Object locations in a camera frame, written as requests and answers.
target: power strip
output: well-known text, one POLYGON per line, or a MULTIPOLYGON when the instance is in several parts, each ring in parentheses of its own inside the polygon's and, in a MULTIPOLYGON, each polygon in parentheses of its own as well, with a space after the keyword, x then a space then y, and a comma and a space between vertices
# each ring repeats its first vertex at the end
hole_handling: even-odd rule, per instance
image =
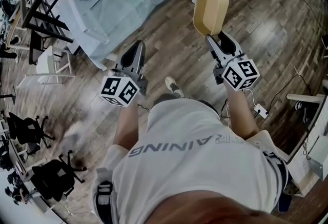
POLYGON ((266 109, 261 106, 260 104, 257 104, 255 107, 254 107, 254 110, 256 113, 258 113, 260 116, 262 116, 264 119, 266 119, 268 117, 268 114, 267 114, 267 111, 266 109))

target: floor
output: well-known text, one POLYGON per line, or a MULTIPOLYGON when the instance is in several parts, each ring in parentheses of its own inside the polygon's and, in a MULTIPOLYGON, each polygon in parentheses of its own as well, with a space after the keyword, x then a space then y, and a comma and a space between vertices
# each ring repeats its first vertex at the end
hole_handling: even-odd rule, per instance
MULTIPOLYGON (((313 94, 321 92, 321 81, 327 68, 319 26, 327 26, 328 1, 309 1, 317 21, 302 0, 230 0, 223 30, 241 44, 252 58, 261 78, 252 88, 255 103, 269 108, 275 94, 296 74, 304 76, 313 94)), ((124 50, 137 39, 145 41, 145 75, 149 80, 148 94, 142 105, 152 107, 153 101, 166 92, 164 78, 174 77, 185 93, 194 99, 203 99, 220 111, 226 99, 222 86, 217 86, 212 75, 215 65, 205 43, 193 26, 194 5, 191 0, 168 0, 159 7, 144 25, 118 48, 124 50)), ((28 43, 29 34, 20 34, 28 43)), ((24 74, 32 73, 27 51, 20 52, 20 62, 5 59, 2 71, 2 94, 11 93, 24 74)), ((6 111, 25 117, 49 116, 46 131, 55 136, 52 148, 42 150, 29 158, 28 164, 46 157, 58 157, 72 149, 74 163, 86 166, 79 176, 86 181, 76 183, 68 200, 55 211, 69 224, 97 223, 90 212, 88 192, 94 171, 111 145, 116 128, 118 109, 98 96, 100 83, 106 71, 98 70, 83 54, 73 58, 75 79, 66 79, 63 86, 16 89, 17 100, 5 100, 6 111)), ((113 62, 105 65, 112 67, 113 62)), ((304 132, 302 117, 294 104, 285 98, 287 93, 308 94, 301 78, 295 78, 273 101, 268 119, 256 121, 268 130, 274 143, 289 153, 304 132)), ((250 108, 252 95, 246 92, 250 108)), ((140 108, 140 131, 145 129, 148 113, 140 108)), ((294 223, 313 223, 328 207, 328 182, 318 183, 306 198, 293 200, 286 214, 274 214, 294 223)))

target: white tablecloth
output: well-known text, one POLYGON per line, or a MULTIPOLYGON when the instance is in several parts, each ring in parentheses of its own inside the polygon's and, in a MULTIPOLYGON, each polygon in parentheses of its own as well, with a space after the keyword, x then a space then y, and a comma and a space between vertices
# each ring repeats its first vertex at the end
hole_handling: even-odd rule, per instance
POLYGON ((100 0, 91 13, 97 25, 107 34, 107 44, 83 33, 79 28, 68 0, 60 0, 58 9, 60 19, 66 23, 77 43, 82 47, 95 65, 103 70, 101 62, 130 34, 138 29, 153 11, 156 5, 164 0, 100 0))

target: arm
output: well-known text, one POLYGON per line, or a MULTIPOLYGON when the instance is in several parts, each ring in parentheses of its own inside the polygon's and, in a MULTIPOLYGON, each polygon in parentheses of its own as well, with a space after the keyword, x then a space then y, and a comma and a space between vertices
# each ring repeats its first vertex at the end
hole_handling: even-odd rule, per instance
POLYGON ((19 194, 20 194, 20 197, 22 198, 21 202, 22 203, 26 203, 25 199, 24 199, 24 195, 23 195, 23 189, 20 189, 19 190, 19 194))
POLYGON ((226 82, 224 82, 224 85, 228 92, 232 130, 244 140, 256 135, 259 129, 252 112, 248 108, 244 92, 234 91, 226 82))
POLYGON ((131 150, 139 139, 138 100, 134 98, 127 108, 121 108, 114 137, 114 145, 131 150))

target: white t-shirt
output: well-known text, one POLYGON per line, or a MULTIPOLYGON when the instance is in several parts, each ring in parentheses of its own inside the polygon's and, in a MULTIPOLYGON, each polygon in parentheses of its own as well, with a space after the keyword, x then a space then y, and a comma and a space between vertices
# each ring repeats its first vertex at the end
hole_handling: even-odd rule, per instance
POLYGON ((129 152, 113 145, 103 167, 112 171, 119 223, 144 223, 176 194, 206 190, 271 212, 277 176, 263 153, 224 126, 218 114, 191 99, 157 104, 144 135, 129 152))

